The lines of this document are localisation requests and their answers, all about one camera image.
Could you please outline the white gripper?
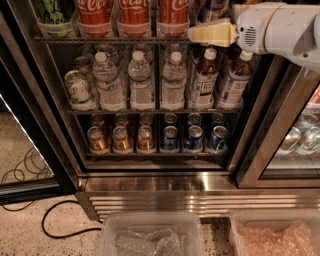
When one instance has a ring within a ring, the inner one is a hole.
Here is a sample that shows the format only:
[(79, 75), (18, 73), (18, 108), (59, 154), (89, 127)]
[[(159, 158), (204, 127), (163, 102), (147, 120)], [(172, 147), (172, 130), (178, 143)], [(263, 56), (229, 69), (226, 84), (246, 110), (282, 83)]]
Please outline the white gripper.
[(187, 36), (193, 43), (218, 47), (229, 47), (238, 37), (237, 43), (241, 49), (266, 54), (265, 34), (276, 9), (273, 3), (250, 5), (238, 16), (237, 27), (229, 18), (223, 18), (190, 27)]

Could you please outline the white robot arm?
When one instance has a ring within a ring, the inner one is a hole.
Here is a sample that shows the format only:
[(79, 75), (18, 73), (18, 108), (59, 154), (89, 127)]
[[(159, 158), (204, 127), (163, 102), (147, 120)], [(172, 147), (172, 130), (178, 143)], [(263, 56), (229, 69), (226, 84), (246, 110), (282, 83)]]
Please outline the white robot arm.
[(188, 29), (193, 43), (228, 47), (233, 43), (258, 55), (274, 54), (320, 72), (320, 6), (263, 2), (233, 7), (232, 18)]

